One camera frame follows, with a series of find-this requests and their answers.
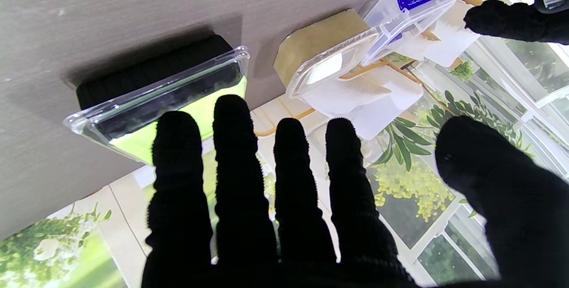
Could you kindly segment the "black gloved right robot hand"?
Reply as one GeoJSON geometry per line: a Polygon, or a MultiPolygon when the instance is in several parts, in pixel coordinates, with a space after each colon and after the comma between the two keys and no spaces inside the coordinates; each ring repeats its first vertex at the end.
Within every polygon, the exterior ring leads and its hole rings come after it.
{"type": "MultiPolygon", "coordinates": [[[[379,219],[361,142],[351,122],[330,120],[325,134],[333,240],[317,205],[309,145],[299,120],[276,130],[274,231],[256,158],[247,103],[234,94],[215,104],[216,225],[219,261],[211,264],[212,227],[203,191],[202,142],[186,112],[165,112],[152,147],[155,194],[148,206],[143,288],[415,288],[379,219]]],[[[435,148],[445,184],[486,219],[497,280],[452,288],[566,288],[568,185],[535,164],[499,132],[469,118],[443,124],[435,148]]]]}

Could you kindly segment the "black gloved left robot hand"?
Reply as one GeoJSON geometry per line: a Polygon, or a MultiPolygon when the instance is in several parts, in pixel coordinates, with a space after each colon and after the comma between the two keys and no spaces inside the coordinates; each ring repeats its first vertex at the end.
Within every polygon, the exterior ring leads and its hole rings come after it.
{"type": "Polygon", "coordinates": [[[486,0],[464,16],[465,28],[484,36],[524,42],[569,43],[568,0],[533,4],[486,0]]]}

